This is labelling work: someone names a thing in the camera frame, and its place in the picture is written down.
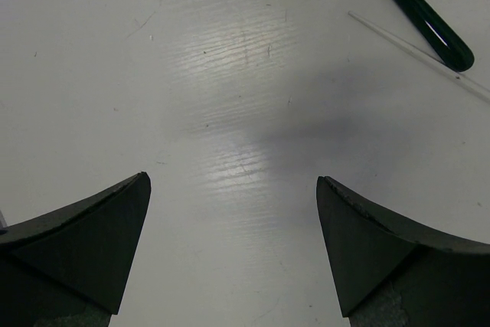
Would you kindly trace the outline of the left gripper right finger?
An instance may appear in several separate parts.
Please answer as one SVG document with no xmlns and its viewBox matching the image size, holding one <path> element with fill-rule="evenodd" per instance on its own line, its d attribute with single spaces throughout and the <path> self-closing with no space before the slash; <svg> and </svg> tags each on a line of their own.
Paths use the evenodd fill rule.
<svg viewBox="0 0 490 327">
<path fill-rule="evenodd" d="M 420 224 L 330 177 L 318 216 L 352 326 L 487 326 L 489 245 Z"/>
</svg>

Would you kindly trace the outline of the gold fork green handle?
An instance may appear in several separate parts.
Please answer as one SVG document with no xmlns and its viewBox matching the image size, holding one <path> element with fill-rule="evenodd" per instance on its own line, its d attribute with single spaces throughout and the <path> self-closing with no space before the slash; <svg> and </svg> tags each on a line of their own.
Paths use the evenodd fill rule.
<svg viewBox="0 0 490 327">
<path fill-rule="evenodd" d="M 464 72 L 473 66 L 472 50 L 426 0 L 393 1 L 449 69 Z"/>
</svg>

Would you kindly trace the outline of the white chopstick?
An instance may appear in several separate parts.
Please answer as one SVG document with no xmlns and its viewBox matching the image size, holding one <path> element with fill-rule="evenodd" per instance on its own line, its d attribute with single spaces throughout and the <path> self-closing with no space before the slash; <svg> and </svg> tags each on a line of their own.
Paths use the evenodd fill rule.
<svg viewBox="0 0 490 327">
<path fill-rule="evenodd" d="M 428 55 L 428 53 L 420 50 L 415 45 L 385 30 L 384 28 L 376 25 L 372 21 L 367 20 L 357 13 L 349 11 L 348 15 L 364 25 L 366 28 L 371 29 L 374 33 L 378 34 L 386 41 L 401 49 L 406 54 L 410 55 L 412 58 L 418 60 L 430 69 L 436 71 L 438 74 L 446 77 L 451 82 L 463 88 L 466 92 L 472 94 L 473 96 L 477 97 L 478 99 L 489 105 L 489 88 L 482 86 L 480 83 L 472 80 L 463 73 L 455 72 L 449 69 L 440 60 L 437 60 L 436 58 Z"/>
</svg>

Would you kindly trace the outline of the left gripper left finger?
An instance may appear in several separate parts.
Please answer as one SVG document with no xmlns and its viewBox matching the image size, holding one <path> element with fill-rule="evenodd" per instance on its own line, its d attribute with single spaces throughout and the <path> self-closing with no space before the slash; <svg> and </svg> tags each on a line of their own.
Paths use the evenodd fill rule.
<svg viewBox="0 0 490 327">
<path fill-rule="evenodd" d="M 140 172 L 93 196 L 1 226 L 3 326 L 108 326 L 151 196 Z"/>
</svg>

